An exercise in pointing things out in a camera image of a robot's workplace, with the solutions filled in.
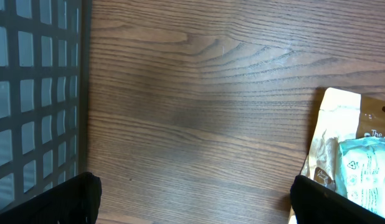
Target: crate grid openings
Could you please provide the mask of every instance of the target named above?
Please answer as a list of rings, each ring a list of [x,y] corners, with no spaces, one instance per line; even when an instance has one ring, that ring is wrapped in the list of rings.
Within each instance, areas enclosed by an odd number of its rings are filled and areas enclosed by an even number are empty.
[[[0,213],[77,173],[80,7],[0,0]]]

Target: wooden table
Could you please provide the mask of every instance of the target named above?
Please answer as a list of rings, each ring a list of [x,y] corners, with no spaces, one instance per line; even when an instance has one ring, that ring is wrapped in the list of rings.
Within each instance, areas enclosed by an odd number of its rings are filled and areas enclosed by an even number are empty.
[[[325,88],[385,100],[385,0],[93,1],[99,223],[287,223]]]

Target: snack bag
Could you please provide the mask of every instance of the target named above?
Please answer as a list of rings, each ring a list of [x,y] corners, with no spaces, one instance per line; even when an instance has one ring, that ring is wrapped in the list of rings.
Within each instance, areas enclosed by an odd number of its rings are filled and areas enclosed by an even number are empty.
[[[385,137],[385,101],[349,91],[327,89],[301,175],[335,191],[339,143],[371,136]],[[296,222],[291,209],[288,224]]]
[[[343,141],[336,158],[336,192],[385,218],[385,138]]]

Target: crumpled packaging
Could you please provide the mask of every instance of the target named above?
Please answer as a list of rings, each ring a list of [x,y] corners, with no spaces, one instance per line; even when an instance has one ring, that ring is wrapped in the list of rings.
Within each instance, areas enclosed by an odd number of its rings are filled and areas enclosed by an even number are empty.
[[[301,175],[335,191],[339,143],[370,136],[385,137],[385,101],[335,88],[327,89]],[[297,221],[291,208],[288,224],[294,223]]]
[[[385,138],[341,142],[335,183],[336,193],[385,218]]]

